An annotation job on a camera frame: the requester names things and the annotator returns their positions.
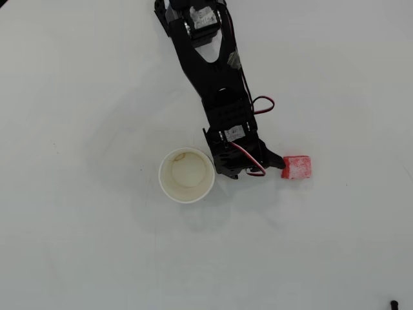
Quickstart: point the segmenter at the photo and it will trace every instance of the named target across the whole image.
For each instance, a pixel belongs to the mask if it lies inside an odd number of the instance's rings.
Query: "robotic arm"
[[[174,43],[182,69],[202,99],[210,128],[205,138],[217,173],[238,179],[243,169],[263,176],[285,168],[282,157],[258,138],[254,104],[239,60],[225,0],[156,0],[155,13]],[[221,30],[219,57],[208,63],[195,50]]]

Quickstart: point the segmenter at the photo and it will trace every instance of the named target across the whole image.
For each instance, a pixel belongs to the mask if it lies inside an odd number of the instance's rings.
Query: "red foam cube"
[[[284,157],[286,167],[281,174],[283,179],[307,179],[311,177],[311,159],[308,156]]]

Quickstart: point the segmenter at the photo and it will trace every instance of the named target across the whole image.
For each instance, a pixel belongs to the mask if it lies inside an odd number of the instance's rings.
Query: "label on servo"
[[[195,29],[204,28],[217,23],[215,12],[209,6],[199,11],[195,10],[194,7],[191,7],[189,14],[194,21]]]
[[[233,142],[237,139],[244,138],[244,128],[242,125],[232,127],[230,130],[225,131],[225,136],[227,137],[228,142]]]

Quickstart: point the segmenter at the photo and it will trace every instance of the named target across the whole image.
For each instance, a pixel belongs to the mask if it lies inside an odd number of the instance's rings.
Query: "cup rim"
[[[177,152],[177,151],[179,151],[179,150],[195,150],[196,152],[200,152],[200,153],[204,154],[204,155],[206,156],[206,158],[208,158],[208,164],[210,165],[210,168],[211,168],[212,171],[213,171],[213,173],[212,173],[212,181],[211,181],[211,184],[210,184],[208,190],[204,193],[204,195],[202,195],[201,197],[199,197],[199,198],[197,198],[197,199],[195,199],[195,200],[191,200],[191,201],[181,201],[181,200],[175,199],[175,198],[171,197],[171,195],[169,195],[169,194],[166,192],[165,188],[164,188],[163,185],[162,185],[162,181],[161,181],[161,171],[162,171],[163,164],[165,163],[165,160],[166,160],[170,155],[172,155],[173,153],[175,153],[175,152]],[[176,149],[176,150],[173,150],[172,152],[169,152],[169,153],[165,156],[165,158],[163,159],[161,165],[159,166],[159,171],[158,171],[158,176],[157,176],[157,177],[158,177],[158,180],[159,180],[159,184],[160,184],[160,186],[161,186],[161,188],[162,188],[162,191],[163,191],[170,199],[174,200],[175,202],[188,205],[188,204],[191,204],[191,203],[198,202],[199,200],[202,200],[203,198],[205,198],[205,197],[209,194],[209,192],[211,191],[212,187],[213,187],[214,184],[215,184],[216,171],[215,171],[215,165],[214,165],[214,163],[212,162],[212,160],[210,159],[210,157],[209,157],[208,155],[206,155],[202,150],[196,149],[196,148],[194,148],[194,147],[181,147],[180,149]]]

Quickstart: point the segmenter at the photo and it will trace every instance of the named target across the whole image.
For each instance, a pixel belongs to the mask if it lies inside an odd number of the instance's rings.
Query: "paper cup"
[[[190,147],[178,149],[162,161],[159,182],[172,200],[194,203],[211,191],[215,182],[215,167],[200,150]]]

